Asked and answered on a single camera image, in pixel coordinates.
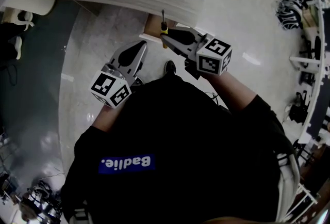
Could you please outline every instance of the glossy tile floor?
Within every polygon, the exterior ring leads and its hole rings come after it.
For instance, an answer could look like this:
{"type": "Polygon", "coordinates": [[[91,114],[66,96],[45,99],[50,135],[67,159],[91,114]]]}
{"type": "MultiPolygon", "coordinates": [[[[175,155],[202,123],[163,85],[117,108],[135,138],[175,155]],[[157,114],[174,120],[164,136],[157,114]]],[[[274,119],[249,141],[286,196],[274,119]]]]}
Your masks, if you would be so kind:
{"type": "MultiPolygon", "coordinates": [[[[288,57],[298,52],[301,38],[299,30],[283,31],[279,26],[275,17],[278,1],[205,0],[197,26],[233,46],[229,72],[267,101],[282,121],[298,77],[288,57]]],[[[113,6],[104,6],[98,17],[80,11],[68,43],[60,89],[59,134],[65,172],[74,157],[75,141],[102,107],[88,91],[91,78],[120,45],[139,39],[145,20],[145,13],[113,6]]],[[[182,57],[160,44],[148,45],[139,73],[145,82],[160,78],[164,63],[171,59],[185,81],[204,92],[213,91],[204,79],[197,81],[184,70],[182,57]]]]}

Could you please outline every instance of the screwdriver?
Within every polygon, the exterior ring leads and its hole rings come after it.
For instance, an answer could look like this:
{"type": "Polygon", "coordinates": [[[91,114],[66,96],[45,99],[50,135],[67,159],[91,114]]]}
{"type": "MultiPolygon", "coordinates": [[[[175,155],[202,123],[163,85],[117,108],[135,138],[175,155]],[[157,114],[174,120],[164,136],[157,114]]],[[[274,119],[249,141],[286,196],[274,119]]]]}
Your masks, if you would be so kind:
{"type": "Polygon", "coordinates": [[[167,23],[165,21],[165,11],[162,9],[161,14],[163,16],[163,21],[161,22],[161,33],[168,34],[169,33],[169,28],[167,28],[167,23]]]}

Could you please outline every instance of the person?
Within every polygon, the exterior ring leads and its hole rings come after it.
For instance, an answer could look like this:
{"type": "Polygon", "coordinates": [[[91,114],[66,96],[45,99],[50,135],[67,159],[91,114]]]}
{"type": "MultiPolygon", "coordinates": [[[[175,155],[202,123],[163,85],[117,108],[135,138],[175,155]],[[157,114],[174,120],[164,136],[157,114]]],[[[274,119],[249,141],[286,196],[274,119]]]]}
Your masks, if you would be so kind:
{"type": "Polygon", "coordinates": [[[164,71],[122,107],[104,106],[77,141],[67,221],[82,203],[94,224],[275,221],[277,155],[294,150],[270,106],[228,72],[203,77],[230,112],[172,61],[164,71]]]}

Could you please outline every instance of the blue label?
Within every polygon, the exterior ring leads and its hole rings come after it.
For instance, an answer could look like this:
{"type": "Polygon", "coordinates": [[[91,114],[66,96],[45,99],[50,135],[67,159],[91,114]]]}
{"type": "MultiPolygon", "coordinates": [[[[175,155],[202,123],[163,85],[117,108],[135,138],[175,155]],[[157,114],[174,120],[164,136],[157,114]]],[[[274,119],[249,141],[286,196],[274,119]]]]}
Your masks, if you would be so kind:
{"type": "Polygon", "coordinates": [[[142,172],[155,170],[153,154],[138,154],[124,157],[104,157],[98,166],[100,174],[118,174],[124,172],[142,172]]]}

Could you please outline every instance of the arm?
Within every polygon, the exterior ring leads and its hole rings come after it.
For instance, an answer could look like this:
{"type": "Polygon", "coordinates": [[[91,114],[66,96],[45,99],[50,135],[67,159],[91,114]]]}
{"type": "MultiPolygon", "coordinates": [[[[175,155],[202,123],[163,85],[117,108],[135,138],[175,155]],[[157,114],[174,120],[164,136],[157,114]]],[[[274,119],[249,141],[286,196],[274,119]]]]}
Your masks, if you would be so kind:
{"type": "Polygon", "coordinates": [[[246,108],[257,96],[255,92],[228,72],[224,72],[220,76],[203,74],[203,77],[210,82],[232,113],[237,113],[246,108]]]}
{"type": "Polygon", "coordinates": [[[92,126],[101,131],[110,132],[124,104],[115,109],[104,105],[92,126]]]}
{"type": "Polygon", "coordinates": [[[230,112],[245,128],[247,135],[260,141],[266,138],[276,153],[294,153],[283,127],[270,106],[250,88],[228,72],[222,75],[203,74],[226,104],[230,112]]]}

